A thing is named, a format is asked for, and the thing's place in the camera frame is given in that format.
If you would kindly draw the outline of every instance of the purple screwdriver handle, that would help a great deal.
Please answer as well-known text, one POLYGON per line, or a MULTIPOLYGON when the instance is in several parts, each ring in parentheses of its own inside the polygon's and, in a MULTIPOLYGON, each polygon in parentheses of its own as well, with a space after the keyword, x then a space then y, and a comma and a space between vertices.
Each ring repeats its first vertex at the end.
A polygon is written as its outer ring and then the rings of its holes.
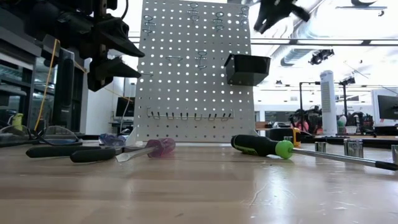
POLYGON ((156 147, 156 150, 148 154, 148 157, 162 157, 175 149, 175 141, 172 138, 149 140, 145 148, 156 147))

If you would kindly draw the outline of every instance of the pegboard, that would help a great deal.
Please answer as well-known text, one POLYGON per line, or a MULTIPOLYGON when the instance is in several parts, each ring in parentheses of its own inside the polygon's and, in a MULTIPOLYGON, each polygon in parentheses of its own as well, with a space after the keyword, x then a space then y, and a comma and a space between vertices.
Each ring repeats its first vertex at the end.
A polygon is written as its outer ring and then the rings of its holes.
POLYGON ((230 53, 251 54, 248 7, 144 0, 142 16, 137 140, 229 142, 250 133, 252 87, 228 85, 223 66, 230 53))

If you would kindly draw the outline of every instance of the green screwdriver handle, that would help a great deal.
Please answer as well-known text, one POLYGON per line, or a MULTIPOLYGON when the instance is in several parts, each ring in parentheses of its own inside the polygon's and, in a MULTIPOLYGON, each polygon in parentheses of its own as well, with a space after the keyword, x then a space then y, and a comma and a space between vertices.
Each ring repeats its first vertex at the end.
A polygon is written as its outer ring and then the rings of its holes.
POLYGON ((231 145, 245 154, 256 156, 277 155, 289 159, 293 155, 290 141, 273 141, 268 137, 239 134, 232 137, 231 145))

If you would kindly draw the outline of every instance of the wooden workbench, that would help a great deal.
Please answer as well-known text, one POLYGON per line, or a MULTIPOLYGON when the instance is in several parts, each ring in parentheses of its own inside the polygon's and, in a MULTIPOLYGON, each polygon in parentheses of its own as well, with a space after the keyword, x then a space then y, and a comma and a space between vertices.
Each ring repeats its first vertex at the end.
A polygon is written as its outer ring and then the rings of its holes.
MULTIPOLYGON (((166 159, 96 164, 29 159, 27 148, 0 149, 2 224, 398 223, 393 171, 230 147, 178 147, 166 159)), ((341 146, 327 150, 343 153, 341 146)), ((364 154, 391 159, 388 150, 364 154)))

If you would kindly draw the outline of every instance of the monitor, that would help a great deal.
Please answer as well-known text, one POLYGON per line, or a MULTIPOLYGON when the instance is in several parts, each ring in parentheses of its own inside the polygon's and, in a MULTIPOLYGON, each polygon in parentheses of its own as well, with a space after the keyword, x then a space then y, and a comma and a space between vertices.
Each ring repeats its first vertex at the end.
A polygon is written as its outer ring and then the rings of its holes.
POLYGON ((398 120, 398 96, 378 95, 380 119, 398 120))
POLYGON ((125 117, 132 117, 134 116, 134 103, 135 103, 135 98, 134 97, 130 97, 130 102, 123 97, 119 97, 118 98, 118 105, 116 107, 116 116, 117 117, 122 117, 124 110, 126 109, 127 106, 127 110, 126 110, 126 114, 124 115, 125 117))

